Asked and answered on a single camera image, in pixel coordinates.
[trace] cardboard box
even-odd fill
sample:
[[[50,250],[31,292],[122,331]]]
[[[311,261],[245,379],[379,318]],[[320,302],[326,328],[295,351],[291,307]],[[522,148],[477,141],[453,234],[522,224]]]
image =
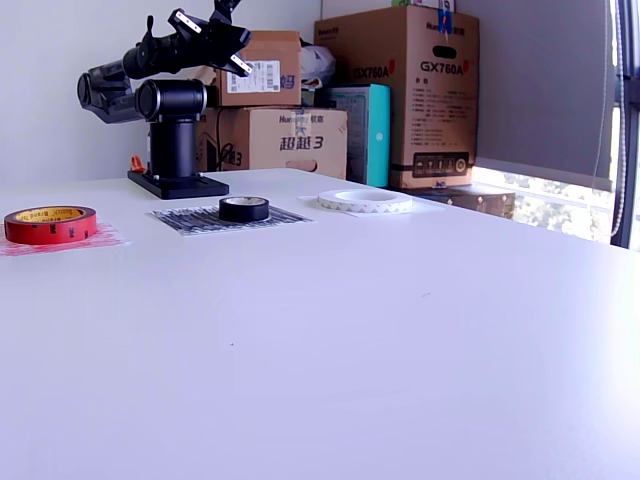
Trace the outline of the cardboard box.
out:
[[[390,185],[431,188],[471,183],[478,117],[478,20],[408,6],[316,22],[315,43],[337,59],[337,82],[391,87]],[[371,32],[389,34],[371,35]]]
[[[253,67],[246,78],[217,71],[218,105],[300,105],[300,36],[293,31],[254,31],[240,57]]]
[[[445,1],[449,3],[448,10],[456,11],[456,0],[393,0],[391,5],[394,7],[402,7],[406,5],[418,5],[420,7],[430,8],[446,8]]]
[[[197,125],[198,170],[297,168],[344,179],[347,113],[319,108],[208,109]]]
[[[375,84],[322,88],[317,101],[318,106],[339,108],[349,116],[347,180],[388,186],[391,89]]]
[[[516,194],[513,191],[484,185],[400,191],[414,197],[488,213],[509,220],[513,219],[516,208]]]

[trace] barcode label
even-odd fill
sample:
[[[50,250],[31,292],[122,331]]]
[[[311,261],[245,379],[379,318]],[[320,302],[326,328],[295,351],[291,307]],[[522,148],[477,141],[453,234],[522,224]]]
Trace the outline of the barcode label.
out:
[[[280,62],[278,60],[248,61],[253,71],[248,77],[227,72],[228,93],[273,93],[280,91]]]

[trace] white tape roll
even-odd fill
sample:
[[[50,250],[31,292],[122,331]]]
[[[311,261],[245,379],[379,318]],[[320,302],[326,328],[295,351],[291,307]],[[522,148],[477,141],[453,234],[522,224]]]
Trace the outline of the white tape roll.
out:
[[[318,195],[318,203],[329,210],[353,213],[410,212],[409,195],[384,190],[332,190]]]

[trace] teal box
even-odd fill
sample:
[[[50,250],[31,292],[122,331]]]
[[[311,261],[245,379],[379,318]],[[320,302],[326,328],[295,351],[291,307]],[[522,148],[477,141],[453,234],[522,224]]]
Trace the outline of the teal box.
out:
[[[318,106],[345,110],[347,180],[372,187],[389,184],[391,89],[384,85],[345,85],[317,90]]]

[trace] robotic arm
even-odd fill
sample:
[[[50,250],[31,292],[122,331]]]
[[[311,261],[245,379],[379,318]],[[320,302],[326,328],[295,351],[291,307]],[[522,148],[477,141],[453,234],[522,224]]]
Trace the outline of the robotic arm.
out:
[[[251,32],[231,25],[240,0],[215,0],[209,21],[177,9],[169,17],[176,33],[147,33],[122,60],[92,68],[78,80],[78,98],[85,110],[105,123],[145,119],[149,123],[147,167],[127,173],[154,195],[176,198],[226,195],[229,186],[201,175],[196,168],[196,122],[208,105],[208,91],[199,80],[146,80],[134,93],[131,79],[183,68],[209,66],[246,77],[251,67],[236,55],[249,44]]]
[[[231,13],[239,3],[240,0],[215,0],[215,11],[209,21],[187,15],[179,8],[168,20],[176,33],[161,38],[153,36],[153,17],[149,16],[147,33],[122,60],[82,74],[78,80],[82,108],[92,111],[105,123],[151,120],[152,114],[158,115],[160,105],[149,105],[149,95],[155,102],[161,90],[158,84],[162,82],[143,84],[134,93],[132,78],[143,79],[162,72],[178,73],[183,68],[197,66],[218,68],[242,77],[249,75],[251,67],[236,54],[249,44],[251,32],[231,25]],[[193,89],[195,94],[203,92],[205,87],[195,83],[191,82],[187,90]],[[200,101],[206,103],[206,90],[201,96],[204,98]]]

